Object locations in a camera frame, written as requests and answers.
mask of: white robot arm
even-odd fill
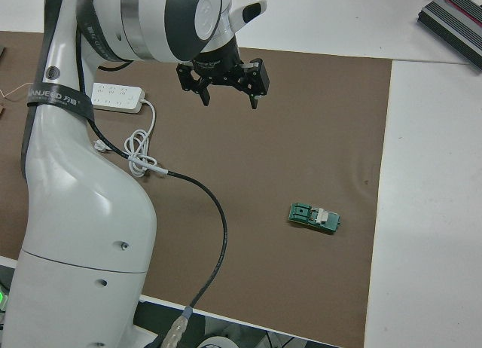
[[[94,76],[106,60],[177,61],[182,87],[205,104],[207,86],[225,84],[254,108],[269,80],[261,60],[241,61],[234,34],[265,9],[265,0],[45,0],[23,142],[29,222],[2,348],[158,346],[133,325],[156,215],[139,184],[93,150]]]

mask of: brown paper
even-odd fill
[[[35,73],[41,36],[0,33],[0,87]],[[180,88],[174,64],[133,63],[97,81],[142,87],[158,117],[150,154],[207,185],[229,226],[225,263],[198,308],[345,347],[363,346],[377,190],[389,92],[388,60],[242,50],[261,57],[269,95],[252,111],[247,96],[210,87],[211,104]],[[18,256],[27,218],[20,173],[25,99],[4,101],[0,119],[0,255]],[[116,145],[151,113],[96,112]],[[125,160],[110,154],[118,166]],[[199,188],[150,174],[139,180],[158,217],[144,294],[188,304],[221,246],[221,222]],[[290,223],[291,203],[338,212],[330,236]]]

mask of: white tabletop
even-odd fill
[[[41,32],[42,1],[0,0],[0,30]],[[430,1],[268,0],[238,34],[242,47],[397,60],[367,348],[482,341],[482,80],[416,23]]]

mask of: white cable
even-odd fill
[[[149,150],[149,136],[154,129],[156,121],[156,110],[152,103],[146,99],[141,99],[142,104],[148,105],[152,110],[152,121],[149,130],[135,130],[124,142],[124,150],[129,155],[129,169],[135,177],[143,177],[148,169],[155,172],[167,175],[167,169],[163,169],[157,165],[157,160],[148,155]],[[93,146],[99,152],[110,151],[111,149],[105,145],[100,139],[94,142]]]
[[[0,90],[0,94],[2,95],[3,98],[7,98],[7,97],[10,96],[11,94],[17,92],[20,88],[25,87],[25,86],[28,86],[29,84],[33,84],[33,83],[31,83],[31,82],[29,82],[29,83],[24,83],[24,84],[22,84],[21,86],[15,88],[14,90],[11,90],[10,92],[8,92],[8,93],[6,93],[6,94],[4,94],[2,90]]]

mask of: power outlet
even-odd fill
[[[139,87],[118,84],[94,83],[92,103],[95,109],[126,113],[137,113],[141,109],[141,99],[145,92]]]

